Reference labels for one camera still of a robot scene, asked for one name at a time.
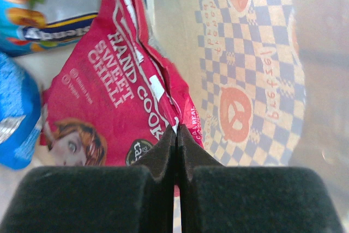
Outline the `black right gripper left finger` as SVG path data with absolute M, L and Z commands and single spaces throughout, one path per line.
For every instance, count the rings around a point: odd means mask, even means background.
M 1 232 L 171 232 L 176 135 L 130 166 L 43 166 L 20 182 Z

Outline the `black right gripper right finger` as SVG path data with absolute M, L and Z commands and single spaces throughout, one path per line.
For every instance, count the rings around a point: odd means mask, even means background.
M 177 141 L 183 232 L 343 232 L 316 172 L 223 166 L 183 125 Z

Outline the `pink snack bag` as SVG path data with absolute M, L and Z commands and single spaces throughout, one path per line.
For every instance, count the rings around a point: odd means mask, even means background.
M 56 165 L 131 165 L 181 124 L 202 142 L 187 83 L 149 40 L 143 0 L 101 1 L 44 93 L 44 140 Z

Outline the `blue checkered paper bag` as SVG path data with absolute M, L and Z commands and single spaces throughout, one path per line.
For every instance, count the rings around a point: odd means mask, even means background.
M 149 42 L 187 83 L 210 155 L 228 166 L 311 168 L 348 208 L 348 0 L 143 4 Z M 2 210 L 28 170 L 56 165 L 44 140 L 44 93 L 78 42 L 4 53 L 36 81 L 43 126 L 28 166 L 1 164 Z

